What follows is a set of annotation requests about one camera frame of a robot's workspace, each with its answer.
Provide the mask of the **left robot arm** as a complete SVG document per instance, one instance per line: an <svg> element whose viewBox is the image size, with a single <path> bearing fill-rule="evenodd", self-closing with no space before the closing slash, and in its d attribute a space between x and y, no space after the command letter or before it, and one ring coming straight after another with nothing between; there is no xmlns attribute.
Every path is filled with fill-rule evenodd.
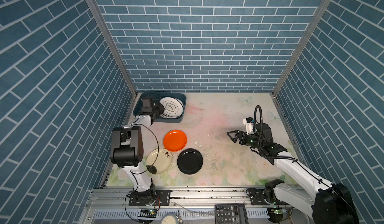
<svg viewBox="0 0 384 224"><path fill-rule="evenodd" d="M125 171L132 180L133 195L154 198L155 185L148 176L149 170L154 166L146 167L143 164L144 143L141 129L148 130L165 108L150 96L143 97L141 101L141 110L134 121L124 127L113 129L110 159L112 164Z"/></svg>

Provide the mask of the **white plate cloud outline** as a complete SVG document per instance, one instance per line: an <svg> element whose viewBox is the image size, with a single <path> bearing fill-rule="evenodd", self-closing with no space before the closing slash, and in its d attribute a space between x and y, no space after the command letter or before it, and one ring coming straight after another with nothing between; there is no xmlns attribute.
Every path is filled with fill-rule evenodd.
<svg viewBox="0 0 384 224"><path fill-rule="evenodd" d="M177 98L164 97L160 100L160 104L165 108L161 114L163 119L178 119L184 112L184 104Z"/></svg>

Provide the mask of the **black round plate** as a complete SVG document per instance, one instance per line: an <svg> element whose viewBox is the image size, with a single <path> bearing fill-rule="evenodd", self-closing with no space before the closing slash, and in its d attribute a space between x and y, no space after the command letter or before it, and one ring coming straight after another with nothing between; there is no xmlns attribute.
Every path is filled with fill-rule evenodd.
<svg viewBox="0 0 384 224"><path fill-rule="evenodd" d="M204 160L202 154L196 149L183 150L177 159L179 170L186 175L194 175L199 172L203 166Z"/></svg>

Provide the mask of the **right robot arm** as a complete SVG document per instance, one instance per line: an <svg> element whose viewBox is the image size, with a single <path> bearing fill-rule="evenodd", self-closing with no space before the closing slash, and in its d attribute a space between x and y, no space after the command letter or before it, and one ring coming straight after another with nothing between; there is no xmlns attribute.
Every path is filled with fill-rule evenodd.
<svg viewBox="0 0 384 224"><path fill-rule="evenodd" d="M294 179L295 190L280 179L265 184L264 199L270 205L287 203L306 214L316 224L357 224L359 217L349 189L334 184L305 167L288 150L274 142L267 124L246 123L246 131L228 132L233 143L250 147L260 157Z"/></svg>

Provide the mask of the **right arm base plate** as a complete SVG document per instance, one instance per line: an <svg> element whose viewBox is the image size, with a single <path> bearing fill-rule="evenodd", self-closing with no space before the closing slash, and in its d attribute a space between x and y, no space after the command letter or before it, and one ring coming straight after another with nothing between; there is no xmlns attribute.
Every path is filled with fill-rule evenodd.
<svg viewBox="0 0 384 224"><path fill-rule="evenodd" d="M269 205L269 206L278 206L278 205L286 205L284 202L280 201L267 201L264 195L264 189L255 189L248 188L246 189L246 194L250 199L252 206L261 206L261 205Z"/></svg>

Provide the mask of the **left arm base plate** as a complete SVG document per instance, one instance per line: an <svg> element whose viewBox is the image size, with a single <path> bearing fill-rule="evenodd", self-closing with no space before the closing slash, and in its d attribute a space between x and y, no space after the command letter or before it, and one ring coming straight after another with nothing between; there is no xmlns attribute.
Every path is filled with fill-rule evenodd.
<svg viewBox="0 0 384 224"><path fill-rule="evenodd" d="M171 190L147 190L144 192L132 192L129 198L130 207L144 207L156 205L169 206Z"/></svg>

